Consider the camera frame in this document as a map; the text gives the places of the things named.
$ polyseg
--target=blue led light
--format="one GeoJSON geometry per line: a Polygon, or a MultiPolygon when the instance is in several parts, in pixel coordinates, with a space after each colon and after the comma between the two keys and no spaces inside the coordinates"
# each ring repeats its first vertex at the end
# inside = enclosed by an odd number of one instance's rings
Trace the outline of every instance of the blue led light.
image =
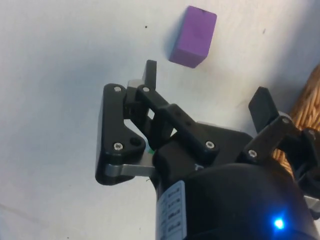
{"type": "Polygon", "coordinates": [[[285,223],[281,218],[278,218],[274,221],[274,225],[276,226],[277,229],[284,229],[285,228],[285,223]]]}

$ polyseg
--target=label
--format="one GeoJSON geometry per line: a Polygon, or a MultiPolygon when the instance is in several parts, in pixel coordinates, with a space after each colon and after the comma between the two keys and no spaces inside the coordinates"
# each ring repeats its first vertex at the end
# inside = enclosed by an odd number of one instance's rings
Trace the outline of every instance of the label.
{"type": "Polygon", "coordinates": [[[156,204],[156,240],[183,240],[187,236],[185,182],[169,187],[156,204]]]}

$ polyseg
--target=wicker basket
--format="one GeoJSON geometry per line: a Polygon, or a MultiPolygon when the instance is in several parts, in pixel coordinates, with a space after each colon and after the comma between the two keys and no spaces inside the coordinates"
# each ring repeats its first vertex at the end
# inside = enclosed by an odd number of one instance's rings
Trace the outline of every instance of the wicker basket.
{"type": "MultiPolygon", "coordinates": [[[[298,129],[313,128],[320,131],[320,64],[311,73],[290,116],[298,129]]],[[[275,150],[273,157],[293,175],[283,152],[275,150]]]]}

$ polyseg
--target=white table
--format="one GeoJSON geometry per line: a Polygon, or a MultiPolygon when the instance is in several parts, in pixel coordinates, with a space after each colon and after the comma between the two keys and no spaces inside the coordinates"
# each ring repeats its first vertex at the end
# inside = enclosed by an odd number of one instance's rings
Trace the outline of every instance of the white table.
{"type": "Polygon", "coordinates": [[[95,181],[103,86],[157,60],[169,102],[253,135],[257,87],[287,111],[319,62],[319,11],[318,0],[1,0],[0,239],[154,239],[146,178],[95,181]],[[188,5],[218,15],[196,69],[167,60],[188,5]]]}

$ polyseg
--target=purple cube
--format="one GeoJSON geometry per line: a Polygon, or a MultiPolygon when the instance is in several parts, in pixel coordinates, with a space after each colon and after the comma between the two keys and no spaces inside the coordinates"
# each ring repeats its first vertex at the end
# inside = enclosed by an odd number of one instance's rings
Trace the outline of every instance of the purple cube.
{"type": "Polygon", "coordinates": [[[169,61],[195,68],[208,56],[217,15],[188,6],[169,61]]]}

